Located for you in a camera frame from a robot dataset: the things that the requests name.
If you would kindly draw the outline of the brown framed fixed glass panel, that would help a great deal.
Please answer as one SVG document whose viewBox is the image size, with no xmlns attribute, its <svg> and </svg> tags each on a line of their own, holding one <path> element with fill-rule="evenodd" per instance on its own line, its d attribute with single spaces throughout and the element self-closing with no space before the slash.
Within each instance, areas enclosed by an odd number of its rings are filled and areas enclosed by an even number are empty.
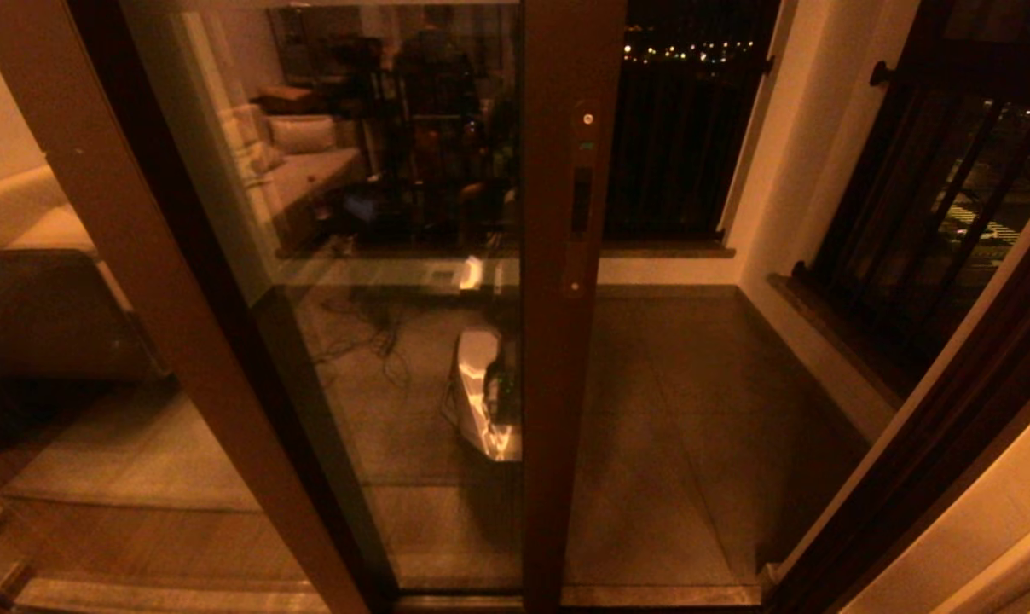
<svg viewBox="0 0 1030 614">
<path fill-rule="evenodd" d="M 386 614 L 232 276 L 117 0 L 0 0 L 0 73 L 121 287 L 336 614 Z"/>
</svg>

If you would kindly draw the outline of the brown framed sliding glass door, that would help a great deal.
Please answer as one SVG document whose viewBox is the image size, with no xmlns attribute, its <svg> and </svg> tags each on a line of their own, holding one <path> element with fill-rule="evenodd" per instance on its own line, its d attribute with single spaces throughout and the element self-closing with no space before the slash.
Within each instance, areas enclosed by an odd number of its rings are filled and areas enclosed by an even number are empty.
<svg viewBox="0 0 1030 614">
<path fill-rule="evenodd" d="M 557 604 L 590 298 L 565 297 L 570 116 L 616 81 L 623 0 L 117 0 L 289 415 L 389 607 Z M 355 120 L 290 86 L 266 23 L 293 5 L 516 3 L 518 162 L 496 232 L 375 236 Z M 0 449 L 0 604 L 20 614 L 336 614 L 212 434 L 90 237 L 0 73 L 0 250 L 91 255 L 169 372 L 110 382 Z"/>
</svg>

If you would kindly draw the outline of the metal floor door track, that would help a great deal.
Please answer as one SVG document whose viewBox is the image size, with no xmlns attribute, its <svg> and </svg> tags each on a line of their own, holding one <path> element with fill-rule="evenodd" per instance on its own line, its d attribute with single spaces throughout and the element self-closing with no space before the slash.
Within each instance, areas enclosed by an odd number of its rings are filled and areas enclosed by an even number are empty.
<svg viewBox="0 0 1030 614">
<path fill-rule="evenodd" d="M 756 584 L 608 586 L 570 584 L 557 604 L 522 594 L 402 596 L 385 614 L 768 614 Z"/>
</svg>

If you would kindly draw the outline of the black balcony railing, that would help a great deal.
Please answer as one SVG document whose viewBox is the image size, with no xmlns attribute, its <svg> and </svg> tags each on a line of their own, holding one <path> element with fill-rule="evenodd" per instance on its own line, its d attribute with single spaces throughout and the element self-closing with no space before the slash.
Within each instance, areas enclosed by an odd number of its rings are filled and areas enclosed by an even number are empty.
<svg viewBox="0 0 1030 614">
<path fill-rule="evenodd" d="M 920 377 L 1030 218 L 1030 0 L 921 0 L 830 229 L 796 276 Z"/>
</svg>

